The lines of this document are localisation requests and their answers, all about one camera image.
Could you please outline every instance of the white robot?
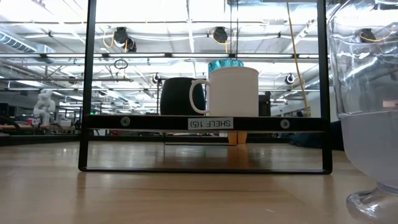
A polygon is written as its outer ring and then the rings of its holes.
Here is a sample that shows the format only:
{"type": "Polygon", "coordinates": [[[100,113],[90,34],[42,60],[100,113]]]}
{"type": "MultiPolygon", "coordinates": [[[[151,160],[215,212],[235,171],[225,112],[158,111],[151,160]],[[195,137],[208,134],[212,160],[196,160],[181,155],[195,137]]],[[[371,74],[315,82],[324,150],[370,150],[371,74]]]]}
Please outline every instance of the white robot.
{"type": "Polygon", "coordinates": [[[43,126],[50,124],[50,113],[55,111],[55,102],[51,100],[52,91],[42,90],[37,96],[37,103],[33,109],[35,118],[41,118],[43,126]]]}

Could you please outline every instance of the white mug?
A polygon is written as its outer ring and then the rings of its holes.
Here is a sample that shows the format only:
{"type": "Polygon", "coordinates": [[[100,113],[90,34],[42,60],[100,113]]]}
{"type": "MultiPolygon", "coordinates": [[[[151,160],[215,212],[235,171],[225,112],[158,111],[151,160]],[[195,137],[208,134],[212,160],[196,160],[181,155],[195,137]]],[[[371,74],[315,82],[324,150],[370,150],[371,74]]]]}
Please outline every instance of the white mug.
{"type": "Polygon", "coordinates": [[[225,67],[210,73],[210,81],[194,80],[189,92],[193,110],[210,116],[259,116],[259,72],[247,67],[225,67]],[[197,84],[210,86],[210,106],[199,110],[193,103],[193,88],[197,84]]]}

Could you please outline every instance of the clear glass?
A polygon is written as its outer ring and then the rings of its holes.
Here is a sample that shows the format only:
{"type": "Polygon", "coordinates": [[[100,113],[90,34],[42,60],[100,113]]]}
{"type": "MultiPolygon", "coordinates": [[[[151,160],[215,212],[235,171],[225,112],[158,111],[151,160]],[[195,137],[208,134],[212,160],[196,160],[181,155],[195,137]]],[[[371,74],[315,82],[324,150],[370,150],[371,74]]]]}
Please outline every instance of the clear glass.
{"type": "Polygon", "coordinates": [[[328,25],[346,154],[378,182],[376,190],[347,200],[351,213],[368,223],[398,223],[397,15],[396,0],[350,0],[328,25]]]}

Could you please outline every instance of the shelf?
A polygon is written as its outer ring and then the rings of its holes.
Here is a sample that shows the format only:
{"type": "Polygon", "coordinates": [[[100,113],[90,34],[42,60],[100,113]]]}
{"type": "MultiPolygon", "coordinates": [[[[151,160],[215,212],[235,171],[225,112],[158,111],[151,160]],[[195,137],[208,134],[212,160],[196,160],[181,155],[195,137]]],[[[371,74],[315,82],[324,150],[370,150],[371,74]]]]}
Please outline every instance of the shelf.
{"type": "Polygon", "coordinates": [[[148,116],[148,115],[88,115],[87,128],[128,129],[141,131],[248,131],[248,132],[323,132],[329,126],[321,118],[234,117],[233,128],[189,129],[191,119],[220,118],[211,116],[148,116]]]}

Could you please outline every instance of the water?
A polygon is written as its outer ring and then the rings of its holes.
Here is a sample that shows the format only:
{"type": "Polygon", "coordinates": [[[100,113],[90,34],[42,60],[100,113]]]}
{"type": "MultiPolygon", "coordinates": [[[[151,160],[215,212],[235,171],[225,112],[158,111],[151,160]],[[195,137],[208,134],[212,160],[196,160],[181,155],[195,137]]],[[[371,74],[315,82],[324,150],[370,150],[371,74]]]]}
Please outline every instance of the water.
{"type": "Polygon", "coordinates": [[[366,175],[398,189],[398,110],[341,119],[348,159],[366,175]]]}

